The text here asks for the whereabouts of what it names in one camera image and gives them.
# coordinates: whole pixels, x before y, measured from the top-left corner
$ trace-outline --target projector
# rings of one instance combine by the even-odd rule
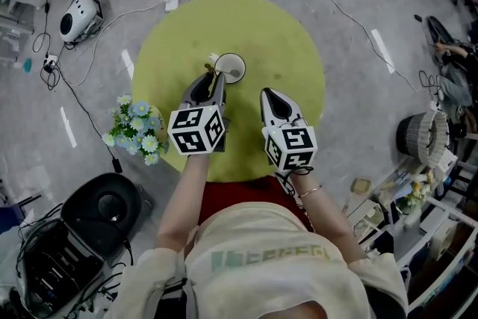
[[[65,43],[78,43],[98,32],[102,23],[99,0],[74,0],[61,18],[61,39]]]

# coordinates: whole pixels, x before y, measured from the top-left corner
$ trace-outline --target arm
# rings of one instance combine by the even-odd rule
[[[310,175],[291,174],[291,180],[299,195],[319,185]],[[310,193],[301,200],[315,232],[331,241],[340,250],[346,263],[367,258],[347,219],[323,189]]]
[[[202,195],[208,176],[209,155],[192,155],[167,204],[156,239],[156,247],[181,251],[199,222]]]
[[[466,58],[468,56],[468,52],[466,52],[463,48],[460,47],[455,47],[455,46],[446,46],[445,44],[441,43],[436,43],[435,44],[435,49],[437,52],[442,53],[444,50],[448,50],[451,53],[454,53],[456,55],[460,55],[463,58]]]

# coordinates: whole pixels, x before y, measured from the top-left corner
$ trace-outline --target blue flower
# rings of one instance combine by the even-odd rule
[[[118,104],[120,105],[126,105],[131,102],[131,96],[130,95],[121,95],[117,97]]]
[[[140,101],[133,107],[134,114],[138,116],[146,116],[149,113],[149,104],[144,101]]]
[[[103,142],[108,146],[114,146],[114,137],[111,134],[105,133],[102,135]]]
[[[131,120],[130,126],[135,129],[136,131],[143,131],[144,130],[144,120],[139,117],[135,117]]]
[[[120,134],[117,137],[117,146],[121,146],[122,148],[126,148],[128,145],[128,138],[124,134]]]
[[[121,118],[121,123],[125,125],[129,125],[131,122],[131,117],[127,114],[120,114],[119,116]]]
[[[143,142],[144,139],[144,133],[143,132],[138,132],[134,137],[133,140],[135,140],[139,145]]]
[[[161,121],[157,117],[150,117],[146,121],[146,130],[149,130],[149,129],[156,130],[156,129],[159,129],[160,127],[161,127]]]
[[[159,142],[155,136],[148,135],[144,137],[143,142],[141,143],[143,149],[149,153],[156,152],[158,148]]]
[[[140,148],[140,144],[136,140],[131,138],[128,139],[126,150],[128,151],[130,155],[135,155],[139,148]]]
[[[144,157],[144,163],[148,166],[157,164],[158,161],[159,161],[159,154],[158,153],[148,153]]]

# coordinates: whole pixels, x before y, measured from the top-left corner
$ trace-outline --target small box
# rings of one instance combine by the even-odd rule
[[[279,171],[294,170],[310,165],[317,153],[314,128],[274,128],[264,127],[266,137],[265,152]]]
[[[225,131],[217,105],[173,111],[167,127],[180,155],[212,153]]]

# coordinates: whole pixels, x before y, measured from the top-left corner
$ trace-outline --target hand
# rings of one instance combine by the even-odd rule
[[[443,51],[447,49],[447,46],[444,45],[444,44],[441,44],[441,43],[436,43],[435,44],[435,50],[438,52],[438,53],[443,53]]]

